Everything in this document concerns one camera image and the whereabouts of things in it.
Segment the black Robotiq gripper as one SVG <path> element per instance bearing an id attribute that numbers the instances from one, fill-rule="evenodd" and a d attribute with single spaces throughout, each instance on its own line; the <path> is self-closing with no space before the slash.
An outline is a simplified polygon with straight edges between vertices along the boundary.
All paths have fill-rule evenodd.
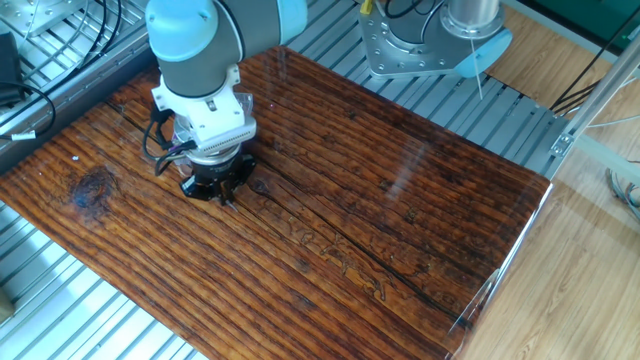
<path id="1" fill-rule="evenodd" d="M 182 180 L 180 189 L 189 198 L 232 206 L 236 189 L 247 182 L 255 167 L 256 160 L 250 154 L 220 165 L 194 163 L 193 176 Z"/>

